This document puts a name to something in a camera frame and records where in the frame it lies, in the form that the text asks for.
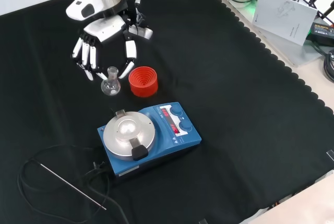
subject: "robotic hand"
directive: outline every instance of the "robotic hand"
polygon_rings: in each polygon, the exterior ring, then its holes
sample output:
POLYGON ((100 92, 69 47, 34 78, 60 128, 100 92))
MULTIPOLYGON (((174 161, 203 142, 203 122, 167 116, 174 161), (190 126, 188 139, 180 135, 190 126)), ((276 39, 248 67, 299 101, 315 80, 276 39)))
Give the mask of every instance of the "robotic hand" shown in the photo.
POLYGON ((136 0, 135 5, 136 16, 129 16, 126 0, 74 0, 66 9, 67 15, 75 20, 83 21, 92 16, 97 18, 84 28, 71 56, 90 80, 94 80, 95 74, 107 79, 99 65, 98 51, 103 43, 121 32, 125 38, 127 62, 119 78, 124 78, 134 67, 137 50, 132 35, 150 39, 153 34, 149 28, 140 27, 143 21, 138 11, 140 0, 136 0))

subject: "black cloth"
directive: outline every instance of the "black cloth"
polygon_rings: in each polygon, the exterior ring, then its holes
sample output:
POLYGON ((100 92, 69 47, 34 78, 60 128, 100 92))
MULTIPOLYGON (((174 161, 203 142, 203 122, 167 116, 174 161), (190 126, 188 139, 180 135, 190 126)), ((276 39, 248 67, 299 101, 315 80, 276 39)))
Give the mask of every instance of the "black cloth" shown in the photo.
MULTIPOLYGON (((82 23, 72 0, 53 0, 0 18, 0 222, 63 223, 33 213, 16 187, 22 163, 55 144, 101 145, 112 111, 178 101, 202 142, 186 155, 111 186, 131 224, 239 223, 332 168, 334 118, 310 87, 265 49, 220 0, 142 0, 154 31, 136 39, 137 65, 157 71, 158 93, 105 96, 69 58, 82 23)), ((106 45, 105 65, 124 61, 124 39, 106 45)), ((104 152, 53 150, 39 160, 68 180, 106 160, 104 152)), ((37 166, 27 179, 61 185, 37 166)), ((76 183, 85 190, 83 182, 76 183)), ((37 207, 73 219, 96 209, 77 192, 29 193, 37 207)), ((107 204, 91 223, 122 223, 107 204)))

